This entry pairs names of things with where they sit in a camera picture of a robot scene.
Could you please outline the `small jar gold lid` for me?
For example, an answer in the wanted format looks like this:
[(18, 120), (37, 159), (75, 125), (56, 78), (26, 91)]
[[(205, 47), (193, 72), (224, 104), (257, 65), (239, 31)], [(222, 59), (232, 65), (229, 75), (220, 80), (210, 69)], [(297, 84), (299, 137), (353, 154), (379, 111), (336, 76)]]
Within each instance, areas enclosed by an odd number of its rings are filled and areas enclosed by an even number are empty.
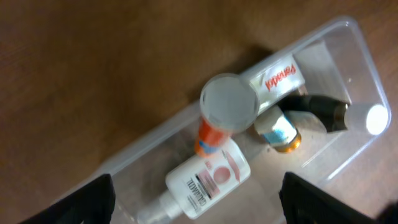
[(260, 114), (254, 122), (254, 129), (279, 153), (290, 153), (302, 142), (298, 129), (278, 106)]

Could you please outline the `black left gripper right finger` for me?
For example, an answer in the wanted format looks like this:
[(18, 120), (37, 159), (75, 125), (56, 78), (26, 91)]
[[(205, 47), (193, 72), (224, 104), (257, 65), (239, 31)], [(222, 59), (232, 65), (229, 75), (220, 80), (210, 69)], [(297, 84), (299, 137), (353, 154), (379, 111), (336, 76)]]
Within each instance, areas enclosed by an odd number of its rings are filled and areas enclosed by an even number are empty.
[(293, 172), (285, 173), (279, 198), (287, 223), (376, 223)]

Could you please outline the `orange Redoxon tablet tube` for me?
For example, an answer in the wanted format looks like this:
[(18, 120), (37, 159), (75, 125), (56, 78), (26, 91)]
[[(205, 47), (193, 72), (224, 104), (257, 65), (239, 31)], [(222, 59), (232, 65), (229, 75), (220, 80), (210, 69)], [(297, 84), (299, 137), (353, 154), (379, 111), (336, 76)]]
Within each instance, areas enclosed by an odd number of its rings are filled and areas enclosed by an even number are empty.
[(214, 154), (232, 135), (250, 127), (258, 112), (259, 98), (248, 81), (232, 73), (211, 78), (200, 95), (195, 153), (202, 157)]

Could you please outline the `white lotion bottle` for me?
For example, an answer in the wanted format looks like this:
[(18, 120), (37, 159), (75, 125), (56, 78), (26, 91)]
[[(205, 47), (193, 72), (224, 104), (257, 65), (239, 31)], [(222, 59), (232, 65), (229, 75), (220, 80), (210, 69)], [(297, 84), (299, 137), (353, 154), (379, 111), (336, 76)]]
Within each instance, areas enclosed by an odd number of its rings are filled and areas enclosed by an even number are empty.
[(251, 175), (239, 146), (229, 139), (210, 157), (193, 156), (165, 177), (167, 190), (136, 215), (138, 223), (170, 223), (184, 214), (194, 220)]

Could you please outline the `white green medicine box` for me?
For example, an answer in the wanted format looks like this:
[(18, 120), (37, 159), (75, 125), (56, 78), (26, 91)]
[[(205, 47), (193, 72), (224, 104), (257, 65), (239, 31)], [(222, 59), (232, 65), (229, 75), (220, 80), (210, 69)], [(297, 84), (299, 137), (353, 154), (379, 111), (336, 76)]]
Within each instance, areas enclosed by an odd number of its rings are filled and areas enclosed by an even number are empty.
[(305, 79), (292, 54), (273, 63), (258, 63), (245, 73), (259, 98), (259, 112), (305, 84)]

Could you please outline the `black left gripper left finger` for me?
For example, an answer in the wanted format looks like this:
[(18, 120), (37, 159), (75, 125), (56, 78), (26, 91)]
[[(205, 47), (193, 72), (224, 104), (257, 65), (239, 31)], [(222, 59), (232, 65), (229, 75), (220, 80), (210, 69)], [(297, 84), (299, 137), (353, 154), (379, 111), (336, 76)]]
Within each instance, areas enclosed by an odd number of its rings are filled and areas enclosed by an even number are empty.
[(22, 224), (110, 224), (116, 194), (110, 174), (103, 174)]

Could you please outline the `dark bottle white cap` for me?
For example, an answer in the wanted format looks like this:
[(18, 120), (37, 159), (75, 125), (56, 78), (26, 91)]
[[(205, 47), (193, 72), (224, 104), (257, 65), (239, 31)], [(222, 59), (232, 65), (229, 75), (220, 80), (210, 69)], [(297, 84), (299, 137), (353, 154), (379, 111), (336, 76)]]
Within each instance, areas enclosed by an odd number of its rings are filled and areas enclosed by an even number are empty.
[(326, 95), (289, 95), (278, 103), (292, 121), (306, 121), (326, 133), (356, 131), (381, 134), (389, 124), (389, 110), (380, 103), (350, 103)]

